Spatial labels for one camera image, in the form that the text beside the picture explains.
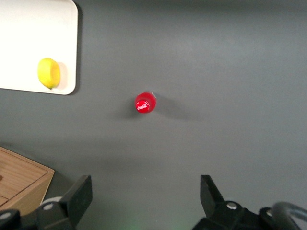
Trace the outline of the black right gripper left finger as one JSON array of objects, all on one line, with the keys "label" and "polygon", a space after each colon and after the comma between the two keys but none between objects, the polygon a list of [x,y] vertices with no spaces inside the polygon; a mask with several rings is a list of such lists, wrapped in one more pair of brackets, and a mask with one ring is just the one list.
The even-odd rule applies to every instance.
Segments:
[{"label": "black right gripper left finger", "polygon": [[83,175],[61,197],[55,197],[36,211],[39,230],[75,230],[93,199],[92,178]]}]

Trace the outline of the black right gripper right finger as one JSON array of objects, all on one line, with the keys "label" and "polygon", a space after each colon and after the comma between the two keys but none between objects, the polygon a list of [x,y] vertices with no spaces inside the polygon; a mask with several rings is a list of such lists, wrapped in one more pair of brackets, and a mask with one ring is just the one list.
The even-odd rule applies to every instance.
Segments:
[{"label": "black right gripper right finger", "polygon": [[260,230],[259,216],[234,201],[226,201],[211,176],[202,175],[200,200],[205,212],[194,230]]}]

